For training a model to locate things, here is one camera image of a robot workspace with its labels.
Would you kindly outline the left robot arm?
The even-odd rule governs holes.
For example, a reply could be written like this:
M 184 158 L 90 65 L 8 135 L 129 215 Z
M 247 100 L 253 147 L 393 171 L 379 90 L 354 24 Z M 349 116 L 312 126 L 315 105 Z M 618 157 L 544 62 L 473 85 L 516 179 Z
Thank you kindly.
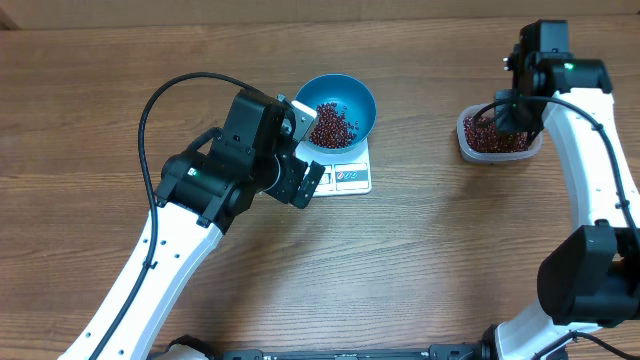
M 255 195 L 304 208 L 324 168 L 295 137 L 213 128 L 171 157 L 133 253 L 65 359 L 144 359 L 185 285 Z

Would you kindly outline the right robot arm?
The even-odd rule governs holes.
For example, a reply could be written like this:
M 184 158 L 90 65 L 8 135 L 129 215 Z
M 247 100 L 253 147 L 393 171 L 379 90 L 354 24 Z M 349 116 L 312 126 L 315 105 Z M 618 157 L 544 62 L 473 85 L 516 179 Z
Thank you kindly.
M 511 90 L 491 103 L 499 132 L 547 131 L 560 158 L 572 234 L 541 264 L 537 299 L 489 329 L 493 359 L 558 357 L 568 342 L 639 317 L 639 191 L 614 120 L 604 63 L 569 50 L 564 20 L 523 27 L 505 60 Z

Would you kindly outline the white digital kitchen scale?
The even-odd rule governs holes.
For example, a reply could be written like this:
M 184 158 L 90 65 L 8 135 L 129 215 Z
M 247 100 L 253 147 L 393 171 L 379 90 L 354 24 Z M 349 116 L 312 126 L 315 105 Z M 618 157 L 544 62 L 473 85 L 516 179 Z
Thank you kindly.
M 298 146 L 296 156 L 325 167 L 315 197 L 363 195 L 372 190 L 371 163 L 367 140 L 350 149 L 324 149 L 310 142 Z

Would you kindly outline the red beans in bowl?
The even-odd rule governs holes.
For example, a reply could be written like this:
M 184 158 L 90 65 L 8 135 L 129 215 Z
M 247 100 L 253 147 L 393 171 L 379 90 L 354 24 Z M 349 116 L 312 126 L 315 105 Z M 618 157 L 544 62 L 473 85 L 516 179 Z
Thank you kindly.
M 346 107 L 336 102 L 323 103 L 316 107 L 316 126 L 310 141 L 325 149 L 341 149 L 352 145 L 356 139 L 356 124 L 346 118 Z

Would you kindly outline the blue metal bowl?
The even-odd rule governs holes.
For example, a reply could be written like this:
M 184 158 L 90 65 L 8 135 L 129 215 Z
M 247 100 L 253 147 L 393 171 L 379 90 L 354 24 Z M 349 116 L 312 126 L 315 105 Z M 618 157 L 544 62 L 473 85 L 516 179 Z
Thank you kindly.
M 346 107 L 346 118 L 356 124 L 356 139 L 346 148 L 366 140 L 377 119 L 377 104 L 372 92 L 360 80 L 346 74 L 325 74 L 308 81 L 296 94 L 295 99 L 312 109 L 323 103 L 336 102 Z

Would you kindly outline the clear plastic bean container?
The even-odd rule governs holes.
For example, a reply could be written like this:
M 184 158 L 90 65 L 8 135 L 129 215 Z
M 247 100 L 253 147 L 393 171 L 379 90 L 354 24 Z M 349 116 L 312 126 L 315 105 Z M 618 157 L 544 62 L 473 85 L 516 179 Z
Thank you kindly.
M 520 161 L 533 157 L 542 149 L 542 134 L 527 145 L 527 133 L 499 135 L 494 125 L 485 130 L 473 130 L 473 116 L 485 106 L 486 104 L 477 104 L 467 107 L 456 122 L 459 150 L 465 161 L 477 164 Z

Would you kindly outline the red adzuki beans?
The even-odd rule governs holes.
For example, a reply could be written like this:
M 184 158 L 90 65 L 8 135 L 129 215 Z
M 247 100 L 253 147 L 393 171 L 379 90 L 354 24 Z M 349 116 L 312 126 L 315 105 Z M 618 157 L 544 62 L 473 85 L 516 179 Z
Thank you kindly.
M 483 126 L 489 117 L 481 117 L 477 122 L 472 117 L 463 120 L 465 139 L 469 147 L 479 153 L 516 153 L 529 149 L 526 133 L 501 133 L 494 122 Z

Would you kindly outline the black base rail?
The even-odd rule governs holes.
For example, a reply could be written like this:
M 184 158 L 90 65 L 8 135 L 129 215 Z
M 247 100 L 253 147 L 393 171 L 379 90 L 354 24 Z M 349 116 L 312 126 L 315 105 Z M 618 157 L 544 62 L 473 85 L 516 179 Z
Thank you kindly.
M 227 351 L 214 360 L 490 360 L 498 356 L 489 345 L 434 344 L 426 349 L 378 349 L 269 352 L 261 350 Z

